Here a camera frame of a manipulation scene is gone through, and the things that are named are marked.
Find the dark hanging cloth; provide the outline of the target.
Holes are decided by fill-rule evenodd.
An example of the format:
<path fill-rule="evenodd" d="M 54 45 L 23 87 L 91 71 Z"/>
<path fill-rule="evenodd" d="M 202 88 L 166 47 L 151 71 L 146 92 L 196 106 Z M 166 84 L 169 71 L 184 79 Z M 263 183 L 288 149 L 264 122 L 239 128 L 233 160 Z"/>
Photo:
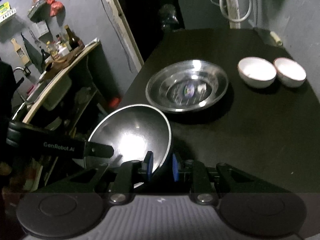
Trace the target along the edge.
<path fill-rule="evenodd" d="M 39 53 L 39 51 L 34 48 L 30 42 L 23 36 L 21 33 L 21 37 L 24 43 L 24 47 L 26 49 L 26 52 L 28 53 L 29 59 L 31 60 L 32 64 L 36 67 L 36 69 L 40 72 L 40 74 L 43 73 L 42 69 L 42 55 Z"/>

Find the kitchen counter shelf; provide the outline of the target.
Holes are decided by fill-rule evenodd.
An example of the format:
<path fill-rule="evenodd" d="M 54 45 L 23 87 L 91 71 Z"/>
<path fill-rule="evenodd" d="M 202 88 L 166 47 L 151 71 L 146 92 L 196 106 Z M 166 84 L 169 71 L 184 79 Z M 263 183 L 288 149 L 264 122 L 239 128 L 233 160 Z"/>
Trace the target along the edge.
<path fill-rule="evenodd" d="M 90 44 L 86 45 L 84 49 L 77 53 L 75 60 L 69 64 L 66 68 L 59 71 L 53 79 L 44 87 L 44 89 L 41 91 L 39 96 L 36 98 L 32 106 L 30 107 L 28 113 L 23 119 L 23 122 L 25 124 L 29 124 L 36 114 L 36 112 L 39 110 L 39 108 L 43 105 L 45 100 L 48 98 L 49 94 L 53 91 L 54 88 L 56 88 L 61 80 L 83 59 L 85 58 L 94 48 L 96 48 L 100 44 L 100 40 L 96 39 L 94 42 L 91 42 Z"/>

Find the black plastic bag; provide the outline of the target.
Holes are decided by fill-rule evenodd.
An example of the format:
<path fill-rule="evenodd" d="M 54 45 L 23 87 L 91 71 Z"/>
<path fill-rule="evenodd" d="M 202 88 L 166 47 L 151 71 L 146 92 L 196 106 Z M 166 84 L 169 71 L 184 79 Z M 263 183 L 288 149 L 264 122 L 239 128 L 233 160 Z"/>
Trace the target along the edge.
<path fill-rule="evenodd" d="M 176 8 L 172 4 L 165 4 L 159 10 L 162 19 L 162 29 L 173 31 L 179 28 L 179 21 L 176 17 Z"/>

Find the wooden cutting board hanging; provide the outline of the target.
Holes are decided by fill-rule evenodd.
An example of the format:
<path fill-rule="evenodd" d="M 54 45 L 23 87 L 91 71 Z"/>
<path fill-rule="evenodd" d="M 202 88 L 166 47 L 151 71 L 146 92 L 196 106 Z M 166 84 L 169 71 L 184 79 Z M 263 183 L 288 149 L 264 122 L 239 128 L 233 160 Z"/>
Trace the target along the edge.
<path fill-rule="evenodd" d="M 14 38 L 11 39 L 12 45 L 14 46 L 14 50 L 20 60 L 22 61 L 24 66 L 27 66 L 30 63 L 30 59 L 24 49 L 16 42 Z"/>

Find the steel plate with blue sticker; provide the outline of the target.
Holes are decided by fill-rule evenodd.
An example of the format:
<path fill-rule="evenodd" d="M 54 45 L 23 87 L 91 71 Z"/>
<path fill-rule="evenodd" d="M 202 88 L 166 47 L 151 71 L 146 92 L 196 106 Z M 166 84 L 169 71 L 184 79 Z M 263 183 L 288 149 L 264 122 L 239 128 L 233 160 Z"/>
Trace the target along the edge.
<path fill-rule="evenodd" d="M 163 112 L 191 112 L 217 103 L 227 92 L 226 72 L 216 64 L 203 60 L 187 60 L 171 64 L 148 81 L 145 96 Z"/>

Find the white ceramic bowl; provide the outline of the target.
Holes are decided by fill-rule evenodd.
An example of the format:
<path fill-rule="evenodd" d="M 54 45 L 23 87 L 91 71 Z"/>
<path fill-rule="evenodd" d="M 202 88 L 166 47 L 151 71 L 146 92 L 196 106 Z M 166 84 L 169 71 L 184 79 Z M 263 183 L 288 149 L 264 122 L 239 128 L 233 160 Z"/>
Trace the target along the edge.
<path fill-rule="evenodd" d="M 296 61 L 279 57 L 274 60 L 273 65 L 277 71 L 277 78 L 286 87 L 298 88 L 306 80 L 305 69 Z"/>
<path fill-rule="evenodd" d="M 241 79 L 253 88 L 266 88 L 272 85 L 277 76 L 273 64 L 259 57 L 241 59 L 237 69 Z"/>

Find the dark glass bottle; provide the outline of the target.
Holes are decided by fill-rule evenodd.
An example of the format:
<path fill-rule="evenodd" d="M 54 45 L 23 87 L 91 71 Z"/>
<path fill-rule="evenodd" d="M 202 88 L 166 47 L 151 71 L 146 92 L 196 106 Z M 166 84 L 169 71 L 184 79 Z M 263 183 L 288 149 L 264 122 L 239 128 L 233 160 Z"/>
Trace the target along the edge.
<path fill-rule="evenodd" d="M 65 30 L 69 38 L 69 45 L 75 50 L 79 46 L 79 38 L 71 31 L 68 25 L 65 25 Z"/>

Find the red plastic bag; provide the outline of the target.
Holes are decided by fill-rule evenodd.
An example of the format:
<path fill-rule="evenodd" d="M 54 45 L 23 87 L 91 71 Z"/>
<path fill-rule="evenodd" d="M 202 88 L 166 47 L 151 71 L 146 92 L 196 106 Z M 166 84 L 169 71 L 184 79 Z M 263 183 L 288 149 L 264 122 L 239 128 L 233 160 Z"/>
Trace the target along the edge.
<path fill-rule="evenodd" d="M 46 0 L 46 2 L 50 6 L 50 17 L 57 16 L 64 9 L 64 5 L 60 1 Z"/>

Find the large steel mixing bowl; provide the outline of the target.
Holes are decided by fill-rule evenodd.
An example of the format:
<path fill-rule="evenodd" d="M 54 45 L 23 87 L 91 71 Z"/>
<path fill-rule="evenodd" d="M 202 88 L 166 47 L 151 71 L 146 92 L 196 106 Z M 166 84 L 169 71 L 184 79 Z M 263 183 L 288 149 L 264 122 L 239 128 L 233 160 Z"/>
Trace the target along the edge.
<path fill-rule="evenodd" d="M 104 118 L 93 130 L 89 142 L 112 146 L 110 158 L 84 158 L 85 168 L 108 164 L 119 167 L 126 161 L 143 161 L 148 151 L 153 152 L 152 174 L 165 163 L 172 143 L 172 131 L 167 117 L 156 107 L 135 104 L 122 107 Z"/>

